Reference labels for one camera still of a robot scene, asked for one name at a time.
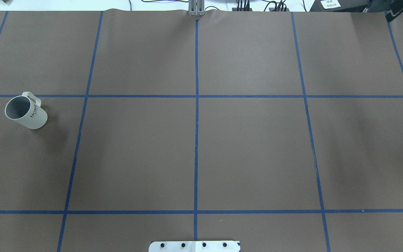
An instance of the metal plate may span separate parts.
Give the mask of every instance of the metal plate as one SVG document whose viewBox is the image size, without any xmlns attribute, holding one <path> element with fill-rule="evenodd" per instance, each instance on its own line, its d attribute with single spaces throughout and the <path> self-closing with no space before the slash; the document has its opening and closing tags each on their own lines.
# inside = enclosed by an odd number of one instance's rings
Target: metal plate
<svg viewBox="0 0 403 252">
<path fill-rule="evenodd" d="M 240 241 L 152 242 L 149 252 L 240 252 Z"/>
</svg>

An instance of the white mug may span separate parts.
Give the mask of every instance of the white mug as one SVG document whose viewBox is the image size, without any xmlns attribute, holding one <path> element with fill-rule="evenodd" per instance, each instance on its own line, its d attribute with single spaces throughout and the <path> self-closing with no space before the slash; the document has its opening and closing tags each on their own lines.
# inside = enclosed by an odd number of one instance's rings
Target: white mug
<svg viewBox="0 0 403 252">
<path fill-rule="evenodd" d="M 40 99 L 31 92 L 24 92 L 7 102 L 5 114 L 10 120 L 34 130 L 41 128 L 48 120 L 48 114 L 40 106 Z"/>
</svg>

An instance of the wire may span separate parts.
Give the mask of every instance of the wire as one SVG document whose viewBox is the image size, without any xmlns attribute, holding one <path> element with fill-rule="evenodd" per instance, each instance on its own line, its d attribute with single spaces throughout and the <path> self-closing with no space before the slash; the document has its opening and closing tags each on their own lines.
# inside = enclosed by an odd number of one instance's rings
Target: wire
<svg viewBox="0 0 403 252">
<path fill-rule="evenodd" d="M 267 10 L 268 5 L 270 5 L 271 3 L 274 3 L 274 4 L 275 4 L 275 8 L 276 8 L 277 3 L 276 3 L 275 1 L 264 1 L 264 2 L 267 2 L 267 5 L 265 6 L 264 11 Z"/>
<path fill-rule="evenodd" d="M 304 8 L 304 11 L 307 12 L 307 10 L 306 10 L 306 4 L 304 3 L 304 0 L 303 0 L 303 8 Z"/>
<path fill-rule="evenodd" d="M 250 11 L 250 0 L 240 0 L 240 5 L 239 5 L 239 0 L 235 0 L 237 3 L 237 11 Z"/>
<path fill-rule="evenodd" d="M 161 2 L 161 1 L 166 1 L 166 2 L 183 2 L 183 3 L 188 3 L 188 2 L 189 2 L 189 1 L 184 1 L 184 0 L 149 0 L 149 1 L 141 0 L 141 2 L 144 2 L 144 3 Z"/>
<path fill-rule="evenodd" d="M 276 1 L 267 1 L 267 0 L 262 0 L 262 1 L 267 2 L 267 5 L 265 6 L 264 11 L 267 10 L 268 5 L 270 5 L 270 4 L 275 4 L 274 10 L 272 10 L 273 12 L 287 11 L 287 5 L 285 4 L 286 0 L 281 0 L 279 3 L 277 3 Z"/>
<path fill-rule="evenodd" d="M 213 8 L 216 8 L 216 9 L 220 10 L 220 9 L 217 8 L 216 6 L 208 6 L 208 7 L 205 8 L 205 10 L 206 10 L 207 8 L 209 8 L 209 7 L 213 7 Z"/>
</svg>

